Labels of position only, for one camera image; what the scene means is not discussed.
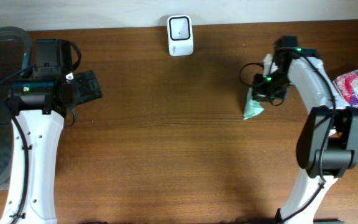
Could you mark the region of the teal wipes pouch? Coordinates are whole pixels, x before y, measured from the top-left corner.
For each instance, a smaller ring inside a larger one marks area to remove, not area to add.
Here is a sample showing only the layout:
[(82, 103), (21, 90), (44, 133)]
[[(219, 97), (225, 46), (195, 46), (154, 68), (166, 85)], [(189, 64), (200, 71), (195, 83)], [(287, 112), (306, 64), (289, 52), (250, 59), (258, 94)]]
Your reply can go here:
[(249, 88), (247, 92), (246, 103), (243, 113), (244, 120), (258, 116), (264, 111), (264, 108), (260, 105), (260, 103), (258, 101), (253, 100), (252, 90), (252, 88)]

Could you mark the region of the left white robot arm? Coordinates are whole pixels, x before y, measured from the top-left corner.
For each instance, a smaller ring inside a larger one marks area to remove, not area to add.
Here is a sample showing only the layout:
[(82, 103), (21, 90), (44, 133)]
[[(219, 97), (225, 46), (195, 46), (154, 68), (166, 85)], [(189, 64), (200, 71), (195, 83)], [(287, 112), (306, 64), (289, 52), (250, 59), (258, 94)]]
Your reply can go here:
[(7, 202), (0, 223), (56, 223), (57, 148), (67, 114), (102, 97), (94, 71), (76, 73), (74, 42), (37, 40), (35, 64), (19, 71), (5, 104), (13, 147)]

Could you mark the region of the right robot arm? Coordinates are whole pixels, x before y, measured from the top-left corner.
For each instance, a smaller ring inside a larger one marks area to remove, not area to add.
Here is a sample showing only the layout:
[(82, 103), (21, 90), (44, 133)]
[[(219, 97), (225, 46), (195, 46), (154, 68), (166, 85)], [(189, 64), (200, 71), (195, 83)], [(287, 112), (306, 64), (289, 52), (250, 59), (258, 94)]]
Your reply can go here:
[(313, 223), (328, 190), (358, 163), (358, 108), (341, 97), (316, 49), (302, 48), (295, 36), (275, 41), (256, 74), (251, 97), (271, 105), (283, 103), (294, 85), (308, 112), (296, 144), (298, 178), (275, 223)]

